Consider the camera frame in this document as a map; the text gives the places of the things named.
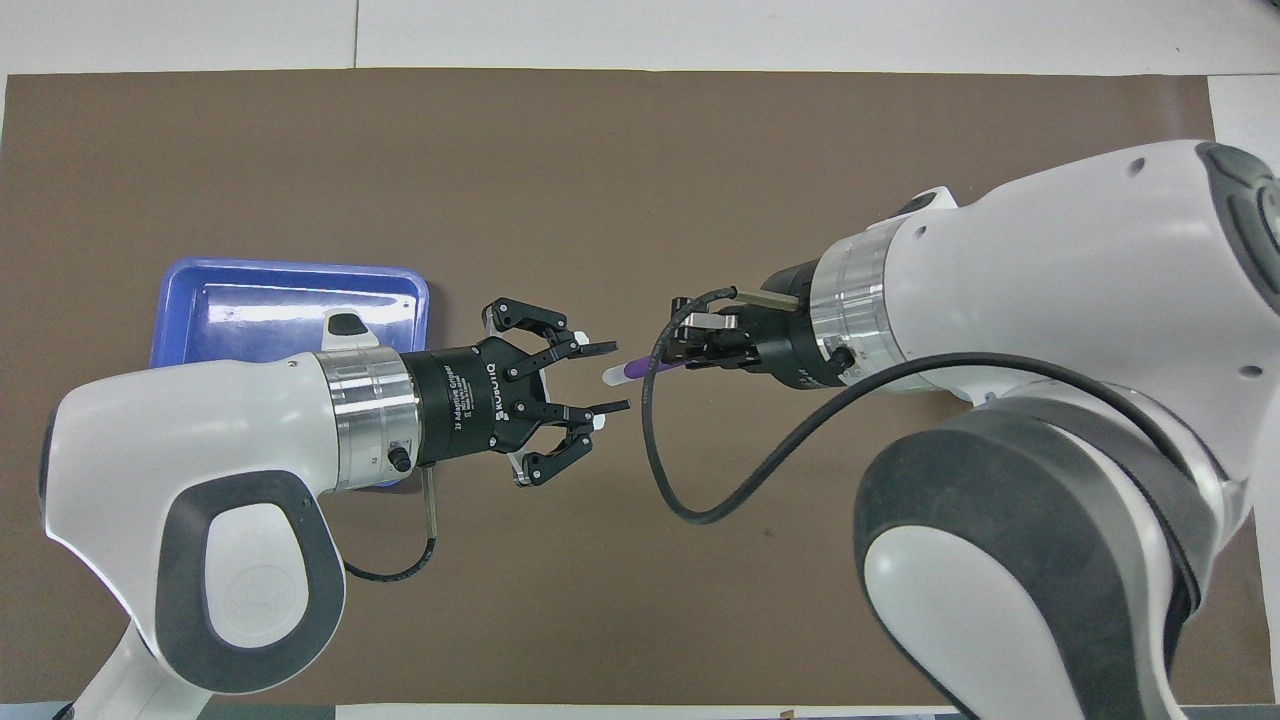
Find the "grey joint cover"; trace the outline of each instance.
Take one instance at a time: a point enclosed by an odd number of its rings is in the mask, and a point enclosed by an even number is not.
[[[1196,152],[1208,172],[1222,232],[1258,295],[1280,313],[1280,181],[1253,155],[1216,142]]]
[[[205,602],[205,548],[220,512],[270,502],[293,527],[307,574],[307,607],[298,625],[265,647],[243,648],[214,632]],[[342,562],[333,538],[302,480],[261,470],[209,480],[173,502],[160,544],[156,580],[156,641],[169,666],[193,685],[218,693],[248,693],[282,683],[307,666],[338,628],[344,600]]]
[[[1192,612],[1201,606],[1213,568],[1216,536],[1213,512],[1192,478],[1133,432],[1083,407],[1030,397],[1010,397],[988,405],[1056,425],[1119,465],[1142,492],[1164,530],[1174,568],[1190,594]]]
[[[1149,671],[1165,665],[1146,642],[1149,623],[1165,619],[1149,618],[1146,577],[1126,571],[1143,564],[1137,529],[1106,473],[1070,438],[993,401],[886,448],[854,506],[864,594],[868,548],[904,525],[957,536],[1018,579],[1057,643],[1085,717],[1169,720]]]

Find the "white floor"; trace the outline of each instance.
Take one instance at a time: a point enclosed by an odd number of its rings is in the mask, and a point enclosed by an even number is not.
[[[1270,0],[0,0],[0,88],[23,73],[351,67],[1203,74],[1219,140],[1280,168]],[[1272,638],[1276,454],[1254,484]]]

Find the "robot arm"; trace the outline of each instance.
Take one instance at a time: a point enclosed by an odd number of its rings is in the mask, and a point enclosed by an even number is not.
[[[616,345],[507,299],[484,319],[489,337],[474,346],[401,355],[338,313],[320,352],[159,368],[68,393],[41,478],[46,533],[132,620],[77,715],[195,716],[211,692],[257,692],[305,669],[346,594],[321,493],[480,451],[509,455],[517,484],[536,486],[589,452],[603,415],[626,404],[553,404],[543,370]],[[525,354],[500,337],[509,329],[548,350]],[[564,442],[524,451],[543,425],[564,428]]]
[[[1260,427],[1280,382],[1277,240],[1280,182],[1211,142],[1101,155],[965,208],[934,188],[776,273],[768,304],[677,299],[643,411],[659,360],[854,386],[719,509],[681,511],[713,521],[872,388],[974,402],[863,479],[854,547],[881,623],[972,716],[1180,717],[1178,632],[1276,445]],[[1083,380],[1036,374],[1050,366]]]

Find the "purple object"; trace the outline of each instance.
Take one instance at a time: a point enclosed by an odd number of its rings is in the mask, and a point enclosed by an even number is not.
[[[684,363],[676,363],[675,365],[668,365],[667,363],[658,363],[658,372],[669,370],[672,368],[682,368]],[[644,372],[649,366],[648,357],[636,357],[630,363],[623,363],[622,365],[614,365],[600,375],[607,386],[620,386],[631,380],[639,380],[644,378]]]
[[[669,370],[672,368],[682,368],[684,363],[676,363],[675,365],[668,365],[667,363],[658,363],[658,372]],[[644,372],[649,369],[648,357],[636,357],[635,360],[627,363],[622,366],[622,374],[632,380],[644,379]]]

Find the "robotiq logo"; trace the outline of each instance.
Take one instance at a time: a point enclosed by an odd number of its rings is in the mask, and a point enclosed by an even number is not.
[[[489,373],[489,383],[493,386],[493,416],[495,420],[509,420],[511,415],[502,409],[502,388],[498,387],[498,365],[489,363],[484,369]]]

